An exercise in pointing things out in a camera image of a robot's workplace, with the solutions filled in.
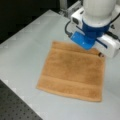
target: folded towel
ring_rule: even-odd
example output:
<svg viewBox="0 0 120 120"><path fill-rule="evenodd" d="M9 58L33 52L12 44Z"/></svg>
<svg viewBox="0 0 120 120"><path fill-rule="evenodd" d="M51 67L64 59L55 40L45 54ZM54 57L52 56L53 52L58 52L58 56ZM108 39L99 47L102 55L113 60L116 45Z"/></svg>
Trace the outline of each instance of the folded towel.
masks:
<svg viewBox="0 0 120 120"><path fill-rule="evenodd" d="M87 101L102 100L105 58L96 49L54 41L37 88Z"/></svg>

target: white table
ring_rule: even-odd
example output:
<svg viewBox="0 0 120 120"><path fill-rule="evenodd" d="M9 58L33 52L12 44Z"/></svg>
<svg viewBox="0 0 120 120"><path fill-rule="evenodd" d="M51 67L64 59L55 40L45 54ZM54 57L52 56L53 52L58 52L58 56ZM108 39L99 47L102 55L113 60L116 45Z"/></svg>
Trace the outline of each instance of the white table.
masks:
<svg viewBox="0 0 120 120"><path fill-rule="evenodd" d="M67 21L49 10L1 44L0 79L44 120L120 120L120 54L106 61L101 103L56 96L35 88L52 41L69 41L64 33Z"/></svg>

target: blue gripper part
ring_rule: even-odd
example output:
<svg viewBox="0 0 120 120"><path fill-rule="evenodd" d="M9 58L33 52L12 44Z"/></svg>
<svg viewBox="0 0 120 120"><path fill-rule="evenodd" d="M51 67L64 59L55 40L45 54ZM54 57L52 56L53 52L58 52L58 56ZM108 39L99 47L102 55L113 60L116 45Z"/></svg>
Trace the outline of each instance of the blue gripper part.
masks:
<svg viewBox="0 0 120 120"><path fill-rule="evenodd" d="M85 50L90 50L93 47L93 45L95 44L94 38L89 38L79 32L75 32L71 36L71 40L73 42L75 42L76 44L80 45Z"/></svg>

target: cable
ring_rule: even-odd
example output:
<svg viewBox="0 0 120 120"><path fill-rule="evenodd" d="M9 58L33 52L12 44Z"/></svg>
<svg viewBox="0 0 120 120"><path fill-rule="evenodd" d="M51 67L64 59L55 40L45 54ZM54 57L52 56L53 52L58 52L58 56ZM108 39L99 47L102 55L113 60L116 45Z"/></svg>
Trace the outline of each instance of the cable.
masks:
<svg viewBox="0 0 120 120"><path fill-rule="evenodd" d="M120 17L120 13L110 22L111 24L115 22Z"/></svg>
<svg viewBox="0 0 120 120"><path fill-rule="evenodd" d="M65 25L65 33L66 33L69 37L72 36L72 33L69 32L69 31L67 31L67 27L68 27L68 25L70 24L70 22L71 22L71 21L69 21L69 22Z"/></svg>

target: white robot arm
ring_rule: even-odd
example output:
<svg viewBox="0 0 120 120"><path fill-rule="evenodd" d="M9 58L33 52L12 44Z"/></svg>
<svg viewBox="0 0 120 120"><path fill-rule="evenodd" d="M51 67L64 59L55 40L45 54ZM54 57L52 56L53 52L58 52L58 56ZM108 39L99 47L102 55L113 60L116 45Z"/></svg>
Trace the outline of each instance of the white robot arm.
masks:
<svg viewBox="0 0 120 120"><path fill-rule="evenodd" d="M86 50L96 48L105 56L113 58L120 49L120 40L109 32L111 24L120 16L120 7L117 0L84 0L83 7L72 16L72 32L66 34L72 41ZM118 16L112 20L112 12L116 10Z"/></svg>

